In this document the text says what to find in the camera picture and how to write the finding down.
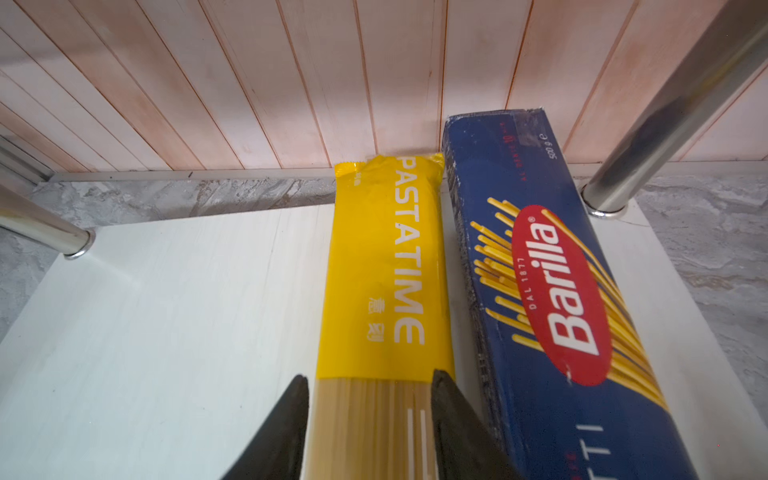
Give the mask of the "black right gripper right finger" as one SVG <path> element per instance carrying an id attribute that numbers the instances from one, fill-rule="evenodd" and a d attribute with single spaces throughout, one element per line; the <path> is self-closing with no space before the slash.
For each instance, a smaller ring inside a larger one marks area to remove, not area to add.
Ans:
<path id="1" fill-rule="evenodd" d="M 523 479 L 446 371 L 433 373 L 431 410 L 440 479 Z"/>

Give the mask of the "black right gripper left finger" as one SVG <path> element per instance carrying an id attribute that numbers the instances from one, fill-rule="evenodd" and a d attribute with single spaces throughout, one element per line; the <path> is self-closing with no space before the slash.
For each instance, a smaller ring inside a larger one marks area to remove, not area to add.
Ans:
<path id="1" fill-rule="evenodd" d="M 300 479 L 309 400 L 307 377 L 296 375 L 223 479 Z"/>

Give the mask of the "blue Barilla spaghetti box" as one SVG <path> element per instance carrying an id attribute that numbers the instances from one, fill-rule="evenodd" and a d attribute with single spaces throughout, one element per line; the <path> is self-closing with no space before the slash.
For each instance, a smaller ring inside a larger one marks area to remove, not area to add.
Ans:
<path id="1" fill-rule="evenodd" d="M 544 111 L 452 116 L 442 151 L 486 415 L 516 470 L 694 478 Z"/>

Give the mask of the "yellow pasta bag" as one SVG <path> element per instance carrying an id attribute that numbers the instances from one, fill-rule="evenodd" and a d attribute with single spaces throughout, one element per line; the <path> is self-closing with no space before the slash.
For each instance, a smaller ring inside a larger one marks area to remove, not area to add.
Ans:
<path id="1" fill-rule="evenodd" d="M 439 154 L 335 168 L 309 479 L 434 479 L 431 384 L 452 372 Z"/>

